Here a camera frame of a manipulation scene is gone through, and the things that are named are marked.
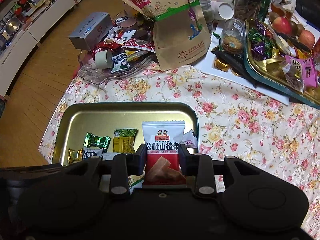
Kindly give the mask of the small glass cookie jar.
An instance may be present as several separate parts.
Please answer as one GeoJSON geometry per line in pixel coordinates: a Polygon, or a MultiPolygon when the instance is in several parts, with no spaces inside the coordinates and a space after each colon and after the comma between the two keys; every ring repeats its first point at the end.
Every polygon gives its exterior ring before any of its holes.
{"type": "Polygon", "coordinates": [[[236,19],[226,21],[221,36],[221,47],[231,54],[241,54],[244,49],[244,25],[236,19]]]}

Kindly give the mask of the white jar lid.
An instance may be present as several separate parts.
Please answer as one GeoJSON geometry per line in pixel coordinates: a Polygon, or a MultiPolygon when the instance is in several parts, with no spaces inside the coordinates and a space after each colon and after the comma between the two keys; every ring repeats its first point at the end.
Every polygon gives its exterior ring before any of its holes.
{"type": "Polygon", "coordinates": [[[234,15],[232,5],[229,3],[220,3],[217,9],[217,18],[219,20],[230,20],[234,15]]]}

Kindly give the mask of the red snack packet in dish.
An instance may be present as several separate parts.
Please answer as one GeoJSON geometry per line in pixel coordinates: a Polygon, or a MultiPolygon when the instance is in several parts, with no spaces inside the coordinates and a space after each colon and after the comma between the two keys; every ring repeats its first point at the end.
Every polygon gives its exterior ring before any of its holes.
{"type": "Polygon", "coordinates": [[[98,52],[100,51],[105,51],[110,49],[111,52],[113,53],[115,50],[120,48],[125,41],[118,39],[118,38],[107,38],[104,41],[99,42],[98,44],[95,45],[94,49],[92,50],[92,59],[95,60],[95,56],[98,52]]]}

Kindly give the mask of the dark green candy packet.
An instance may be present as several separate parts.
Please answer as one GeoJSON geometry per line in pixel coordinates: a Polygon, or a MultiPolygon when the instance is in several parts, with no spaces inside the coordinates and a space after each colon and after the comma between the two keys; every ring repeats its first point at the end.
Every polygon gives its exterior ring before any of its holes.
{"type": "Polygon", "coordinates": [[[84,147],[96,147],[102,149],[103,153],[106,153],[110,145],[111,138],[108,136],[100,137],[92,133],[87,133],[84,140],[84,147]]]}

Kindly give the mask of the clear glass dish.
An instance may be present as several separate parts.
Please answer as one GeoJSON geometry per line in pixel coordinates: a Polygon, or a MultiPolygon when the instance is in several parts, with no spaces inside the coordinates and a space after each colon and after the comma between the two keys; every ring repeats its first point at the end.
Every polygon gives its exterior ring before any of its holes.
{"type": "Polygon", "coordinates": [[[144,70],[150,63],[152,63],[156,57],[154,53],[147,53],[146,51],[134,53],[138,55],[133,61],[127,62],[126,59],[121,59],[127,66],[123,69],[119,67],[112,67],[107,69],[98,69],[93,61],[91,52],[80,51],[78,61],[80,69],[77,75],[83,78],[85,81],[90,82],[94,85],[100,85],[107,83],[111,80],[123,79],[125,77],[131,77],[138,72],[144,70]]]}

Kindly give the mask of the grey cardboard box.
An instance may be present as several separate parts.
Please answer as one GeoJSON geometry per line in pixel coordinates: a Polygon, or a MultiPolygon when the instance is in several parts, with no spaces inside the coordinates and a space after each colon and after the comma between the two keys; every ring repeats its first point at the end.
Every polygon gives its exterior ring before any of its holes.
{"type": "Polygon", "coordinates": [[[75,49],[92,51],[113,27],[108,12],[93,12],[69,35],[75,49]]]}

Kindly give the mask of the green pea snack packet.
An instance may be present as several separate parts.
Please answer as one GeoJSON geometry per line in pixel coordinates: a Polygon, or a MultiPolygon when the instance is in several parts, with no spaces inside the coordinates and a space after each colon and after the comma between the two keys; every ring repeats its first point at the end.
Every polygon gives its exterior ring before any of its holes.
{"type": "Polygon", "coordinates": [[[134,154],[135,137],[138,132],[136,128],[121,128],[114,130],[113,151],[116,153],[134,154]]]}

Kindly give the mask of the gold candy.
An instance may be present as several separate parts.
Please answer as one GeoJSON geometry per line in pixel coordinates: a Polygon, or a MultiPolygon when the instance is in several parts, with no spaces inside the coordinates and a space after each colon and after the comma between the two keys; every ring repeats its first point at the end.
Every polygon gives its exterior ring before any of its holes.
{"type": "Polygon", "coordinates": [[[67,161],[69,164],[75,161],[82,161],[82,155],[83,155],[83,149],[79,149],[79,150],[69,149],[67,161]]]}

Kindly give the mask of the red apple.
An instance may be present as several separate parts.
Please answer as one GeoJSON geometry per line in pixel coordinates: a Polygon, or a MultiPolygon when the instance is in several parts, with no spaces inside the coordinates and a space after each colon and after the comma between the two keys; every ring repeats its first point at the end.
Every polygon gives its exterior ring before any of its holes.
{"type": "Polygon", "coordinates": [[[301,31],[298,41],[311,50],[315,44],[315,37],[312,32],[304,29],[301,31]]]}
{"type": "Polygon", "coordinates": [[[287,35],[291,35],[292,28],[290,22],[285,17],[277,17],[272,22],[272,28],[279,33],[284,33],[287,35]]]}

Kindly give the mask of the raisin packet in dish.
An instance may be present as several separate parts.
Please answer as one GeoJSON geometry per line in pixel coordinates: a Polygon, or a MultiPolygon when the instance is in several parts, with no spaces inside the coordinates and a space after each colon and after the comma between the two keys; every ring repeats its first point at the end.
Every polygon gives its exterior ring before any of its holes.
{"type": "Polygon", "coordinates": [[[116,73],[116,72],[127,70],[130,68],[130,64],[127,61],[126,53],[121,53],[112,57],[112,62],[113,62],[113,68],[111,70],[111,73],[116,73]]]}

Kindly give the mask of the red white hawthorn packet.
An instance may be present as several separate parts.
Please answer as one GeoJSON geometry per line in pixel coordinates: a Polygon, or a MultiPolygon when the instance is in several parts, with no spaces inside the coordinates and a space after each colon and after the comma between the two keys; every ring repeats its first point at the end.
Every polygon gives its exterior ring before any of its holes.
{"type": "Polygon", "coordinates": [[[179,146],[183,142],[184,121],[144,121],[146,144],[144,182],[148,185],[184,185],[180,172],[179,146]]]}

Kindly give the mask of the blue white raisin packet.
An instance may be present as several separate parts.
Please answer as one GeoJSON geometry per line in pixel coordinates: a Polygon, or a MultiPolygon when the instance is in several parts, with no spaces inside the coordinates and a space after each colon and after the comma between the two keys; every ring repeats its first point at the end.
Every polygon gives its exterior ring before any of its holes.
{"type": "Polygon", "coordinates": [[[97,149],[91,149],[84,147],[82,152],[82,160],[91,158],[91,157],[102,157],[103,155],[103,149],[97,148],[97,149]]]}

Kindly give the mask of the white tape roll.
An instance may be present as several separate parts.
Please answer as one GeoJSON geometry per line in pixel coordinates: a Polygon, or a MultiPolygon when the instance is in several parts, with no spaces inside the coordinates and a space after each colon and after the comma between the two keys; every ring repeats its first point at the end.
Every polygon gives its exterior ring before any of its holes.
{"type": "Polygon", "coordinates": [[[109,49],[97,52],[94,58],[95,66],[98,69],[113,68],[112,57],[113,57],[112,51],[109,49]]]}

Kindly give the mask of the pink snack packet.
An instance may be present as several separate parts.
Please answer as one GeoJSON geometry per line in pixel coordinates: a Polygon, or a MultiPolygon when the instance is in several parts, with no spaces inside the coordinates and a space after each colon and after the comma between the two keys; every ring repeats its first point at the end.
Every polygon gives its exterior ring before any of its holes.
{"type": "Polygon", "coordinates": [[[317,70],[312,57],[297,59],[287,55],[285,63],[282,70],[292,88],[304,92],[306,88],[318,87],[317,70]]]}

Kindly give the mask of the large glass jar brown lid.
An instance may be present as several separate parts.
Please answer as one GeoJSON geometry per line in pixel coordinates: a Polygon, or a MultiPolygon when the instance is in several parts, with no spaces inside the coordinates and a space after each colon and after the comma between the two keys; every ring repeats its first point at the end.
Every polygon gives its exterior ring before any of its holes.
{"type": "Polygon", "coordinates": [[[261,0],[234,0],[234,17],[244,23],[245,20],[257,18],[261,0]]]}

